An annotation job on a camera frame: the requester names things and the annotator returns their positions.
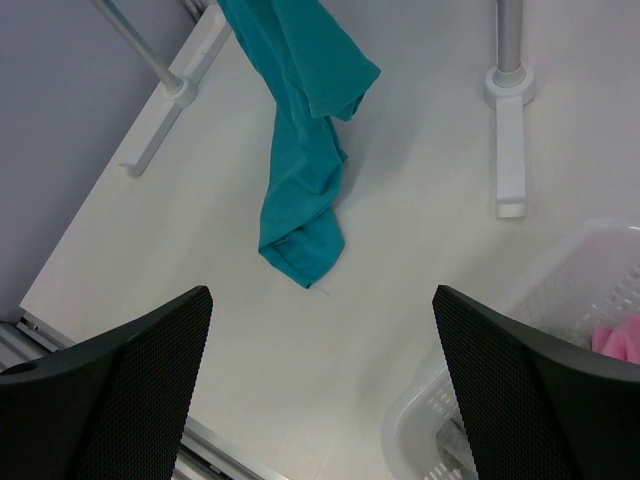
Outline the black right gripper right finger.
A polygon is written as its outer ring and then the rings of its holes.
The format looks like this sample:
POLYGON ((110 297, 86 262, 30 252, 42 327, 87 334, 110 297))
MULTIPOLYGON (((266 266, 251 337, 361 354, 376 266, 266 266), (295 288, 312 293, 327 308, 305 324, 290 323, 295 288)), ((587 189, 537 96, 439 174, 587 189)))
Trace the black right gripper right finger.
POLYGON ((432 305, 479 478, 638 478, 638 366, 450 286, 437 288, 432 305))

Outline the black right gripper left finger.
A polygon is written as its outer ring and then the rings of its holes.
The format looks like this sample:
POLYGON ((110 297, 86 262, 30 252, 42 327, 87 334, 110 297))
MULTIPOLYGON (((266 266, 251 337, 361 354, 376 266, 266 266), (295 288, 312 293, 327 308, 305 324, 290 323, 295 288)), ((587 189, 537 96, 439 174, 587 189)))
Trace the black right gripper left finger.
POLYGON ((4 479, 169 479, 208 337, 197 286, 1 374, 4 479))

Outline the teal t shirt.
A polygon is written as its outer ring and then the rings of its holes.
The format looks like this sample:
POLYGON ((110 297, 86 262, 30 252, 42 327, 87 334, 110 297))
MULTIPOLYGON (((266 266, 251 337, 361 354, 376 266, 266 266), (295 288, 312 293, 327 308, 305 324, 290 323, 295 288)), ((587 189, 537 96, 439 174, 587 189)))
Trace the teal t shirt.
POLYGON ((258 252, 309 288, 345 246, 333 203, 348 156, 333 122, 354 116, 381 71, 318 1, 219 6, 276 106, 258 252))

